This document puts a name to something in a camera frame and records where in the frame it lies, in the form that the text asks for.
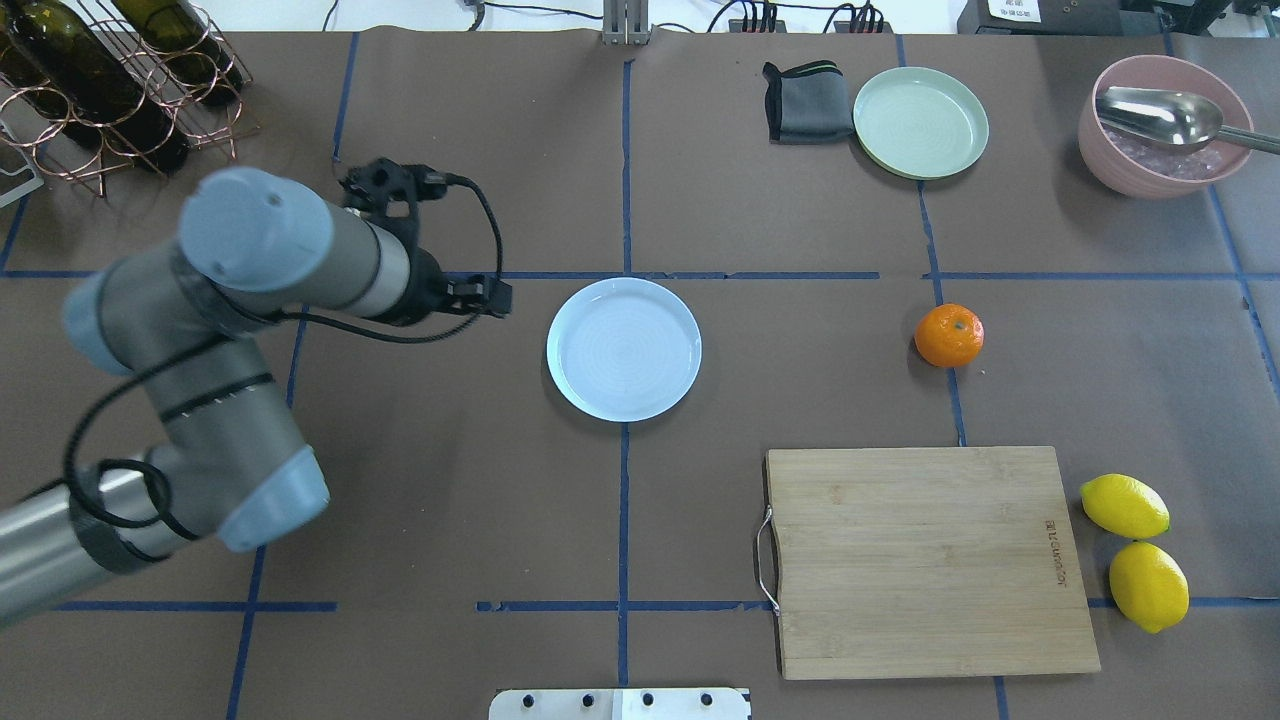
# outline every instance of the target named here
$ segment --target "metal scoop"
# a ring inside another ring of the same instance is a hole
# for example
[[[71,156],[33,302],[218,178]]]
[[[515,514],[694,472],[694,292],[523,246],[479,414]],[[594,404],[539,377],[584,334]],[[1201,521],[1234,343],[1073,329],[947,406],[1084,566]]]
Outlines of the metal scoop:
[[[1194,92],[1108,87],[1094,101],[1102,124],[1120,132],[1194,151],[1221,140],[1280,155],[1280,137],[1222,124],[1222,109]]]

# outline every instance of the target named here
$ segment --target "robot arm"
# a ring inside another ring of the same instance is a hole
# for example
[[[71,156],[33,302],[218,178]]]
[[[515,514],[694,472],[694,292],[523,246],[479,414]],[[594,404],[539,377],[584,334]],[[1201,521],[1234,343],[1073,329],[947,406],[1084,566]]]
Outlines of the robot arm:
[[[417,201],[451,179],[470,183],[378,160],[343,182],[361,217],[293,181],[225,169],[187,200],[175,241],[78,287],[64,306],[72,342],[143,380],[170,442],[97,468],[68,457],[63,482],[0,512],[0,625],[204,536],[244,552],[319,515],[324,477],[251,334],[293,304],[392,325],[509,311],[500,281],[451,282],[417,247]],[[389,218],[393,201],[408,215]]]

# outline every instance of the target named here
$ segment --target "metal handle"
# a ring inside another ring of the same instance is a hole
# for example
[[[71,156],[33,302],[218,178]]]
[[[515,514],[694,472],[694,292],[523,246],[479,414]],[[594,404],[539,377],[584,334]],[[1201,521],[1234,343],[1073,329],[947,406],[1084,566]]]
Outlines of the metal handle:
[[[1233,128],[1231,126],[1222,126],[1217,131],[1217,138],[1225,140],[1231,145],[1243,145],[1244,147],[1252,147],[1253,150],[1280,155],[1280,137],[1251,132],[1243,128]]]
[[[764,528],[773,523],[773,506],[767,505],[764,507],[764,520],[760,521],[760,527],[755,530],[755,582],[760,585],[760,592],[764,597],[769,598],[769,605],[773,606],[773,615],[776,618],[782,616],[782,607],[778,606],[778,601],[773,598],[773,593],[764,584],[764,568],[760,564],[760,536],[764,534]]]

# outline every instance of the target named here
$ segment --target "pink bowl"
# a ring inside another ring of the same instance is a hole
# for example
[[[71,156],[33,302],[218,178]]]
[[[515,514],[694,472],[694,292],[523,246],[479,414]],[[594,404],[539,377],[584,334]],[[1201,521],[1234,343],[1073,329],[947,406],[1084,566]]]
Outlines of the pink bowl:
[[[1235,91],[1230,86],[1204,68],[1166,55],[1135,55],[1125,58],[1102,70],[1097,82],[1093,83],[1093,91],[1084,100],[1084,109],[1080,111],[1080,128],[1078,131],[1080,155],[1084,156],[1084,164],[1111,190],[1149,200],[1178,197],[1196,192],[1212,182],[1230,176],[1235,170],[1239,170],[1244,165],[1244,161],[1249,159],[1248,149],[1215,140],[1210,146],[1221,154],[1222,167],[1212,177],[1192,181],[1172,178],[1155,170],[1148,170],[1121,152],[1107,138],[1102,131],[1102,123],[1098,122],[1098,113],[1093,106],[1093,100],[1114,85],[1176,90],[1203,95],[1217,102],[1219,108],[1222,109],[1225,124],[1253,129],[1253,119],[1249,117],[1249,111],[1244,108],[1240,97],[1235,95]]]

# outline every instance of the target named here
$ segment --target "blue tape line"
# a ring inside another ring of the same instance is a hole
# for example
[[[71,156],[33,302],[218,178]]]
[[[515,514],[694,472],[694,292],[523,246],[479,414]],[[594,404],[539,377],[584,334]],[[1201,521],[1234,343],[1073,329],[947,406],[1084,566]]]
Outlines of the blue tape line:
[[[632,612],[724,612],[732,610],[771,610],[763,600],[632,600]]]
[[[445,273],[451,279],[463,281],[471,275],[493,275],[493,270],[467,273]],[[511,281],[604,281],[609,278],[628,277],[618,272],[579,272],[579,270],[504,270],[503,279]],[[673,273],[630,273],[630,277],[646,281],[878,281],[881,274],[874,270],[851,270],[832,273],[776,273],[776,272],[745,272],[723,273],[716,270],[677,270]]]
[[[969,447],[969,433],[964,429],[964,407],[960,406],[960,383],[956,382],[955,368],[947,368],[947,389],[951,395],[951,419],[956,425],[956,445]]]
[[[337,602],[259,602],[253,606],[255,612],[337,612]]]
[[[1005,694],[1005,676],[996,675],[992,678],[996,684],[996,714],[1000,720],[1009,720],[1009,696]]]
[[[936,281],[1234,281],[1229,273],[929,273]]]
[[[1280,609],[1280,597],[1193,597],[1192,607],[1271,607]]]
[[[465,281],[471,275],[485,275],[493,277],[493,270],[481,270],[477,273],[463,273],[463,272],[449,272],[444,273],[449,279]],[[608,278],[620,278],[622,273],[617,270],[603,270],[603,272],[579,272],[579,270],[503,270],[502,279],[504,281],[604,281]]]
[[[342,99],[338,100],[338,122],[333,127],[333,161],[340,160],[342,127],[347,123],[347,99],[351,97],[351,78],[356,74],[356,49],[360,47],[360,33],[351,33],[351,46],[347,49],[347,74],[342,78]]]
[[[631,63],[634,61],[622,63],[622,272],[628,275],[631,274]]]
[[[337,603],[332,603],[337,610]],[[612,600],[516,600],[477,602],[476,612],[617,612]],[[772,610],[763,600],[627,600],[631,612],[723,612]]]
[[[1280,374],[1276,373],[1276,359],[1271,352],[1271,343],[1267,341],[1267,332],[1262,328],[1262,319],[1258,316],[1258,305],[1253,301],[1253,291],[1249,288],[1249,283],[1244,279],[1244,265],[1240,263],[1240,254],[1235,247],[1235,236],[1231,233],[1231,227],[1226,223],[1226,213],[1222,211],[1222,202],[1217,197],[1217,187],[1208,187],[1208,199],[1213,205],[1213,214],[1217,215],[1217,223],[1222,228],[1222,241],[1226,243],[1226,255],[1231,259],[1231,270],[1235,272],[1235,277],[1240,283],[1240,293],[1244,295],[1244,302],[1249,306],[1249,323],[1253,325],[1253,337],[1258,343],[1258,350],[1262,352],[1262,364],[1267,369],[1267,378],[1271,380],[1271,392],[1280,400]]]
[[[1089,607],[1115,609],[1110,597],[1091,597]],[[1280,597],[1193,597],[1192,607],[1266,607],[1280,609]]]
[[[55,612],[244,612],[248,602],[186,600],[73,600]],[[337,612],[337,602],[259,602],[255,612]]]
[[[717,273],[704,270],[689,270],[675,273],[634,273],[637,278],[648,281],[878,281],[876,272],[847,272],[847,273],[776,273],[776,272],[744,272],[744,273]]]
[[[618,687],[625,688],[630,683],[627,671],[627,612],[631,583],[627,578],[630,570],[630,542],[631,542],[631,423],[622,423],[622,456],[621,478],[618,483]]]
[[[253,612],[246,612],[244,621],[241,625],[239,650],[236,651],[236,673],[232,675],[232,692],[227,698],[227,720],[236,720],[236,715],[239,712],[239,693],[241,688],[244,687],[244,666],[248,662],[248,643],[252,635]]]
[[[257,605],[257,593],[262,587],[262,565],[266,561],[266,547],[257,548],[253,553],[253,571],[248,579],[248,602],[244,609],[244,621],[241,625],[241,644],[236,651],[236,670],[232,674],[232,692],[227,698],[227,720],[236,720],[239,712],[239,693],[244,687],[244,669],[248,665],[248,646],[253,639],[253,615]]]
[[[54,279],[54,278],[87,278],[97,274],[97,270],[5,270],[0,277],[14,279]]]
[[[933,223],[929,209],[924,205],[924,181],[915,181],[915,193],[920,201],[920,222],[924,223],[924,237],[929,250],[929,279],[933,281],[933,304],[942,305],[942,269],[938,266],[938,249],[933,242]]]
[[[9,223],[9,234],[4,238],[4,247],[0,249],[0,272],[4,272],[4,266],[9,264],[9,255],[13,254],[13,247],[18,245],[18,227],[22,225],[22,217],[27,214],[27,201],[31,200],[31,195],[23,195],[22,200],[18,201],[18,211],[13,215],[13,222]]]
[[[58,612],[244,612],[246,602],[187,602],[140,600],[73,600],[55,607]]]
[[[307,313],[310,307],[302,306],[302,311]],[[302,356],[302,340],[307,334],[307,322],[298,320],[298,332],[293,336],[293,357],[289,359],[289,382],[284,386],[284,404],[291,409],[293,407],[293,391],[297,388],[298,383],[298,357]]]
[[[612,600],[526,600],[477,602],[476,612],[617,612]]]

